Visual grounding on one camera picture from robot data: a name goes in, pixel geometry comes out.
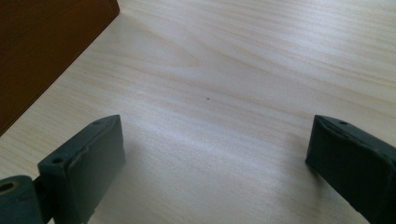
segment hole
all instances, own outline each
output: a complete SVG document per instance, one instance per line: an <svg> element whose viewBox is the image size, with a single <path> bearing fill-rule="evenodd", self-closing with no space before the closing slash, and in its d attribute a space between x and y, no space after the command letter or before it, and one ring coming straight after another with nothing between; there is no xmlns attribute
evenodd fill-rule
<svg viewBox="0 0 396 224"><path fill-rule="evenodd" d="M64 160L62 160L61 158L56 158L55 160L52 161L52 163L58 164L58 163L61 163L61 162L63 162L63 161L64 161Z"/></svg>
<svg viewBox="0 0 396 224"><path fill-rule="evenodd" d="M14 189L16 186L13 182L6 183L4 185L0 186L0 194L6 193L7 191L10 191Z"/></svg>

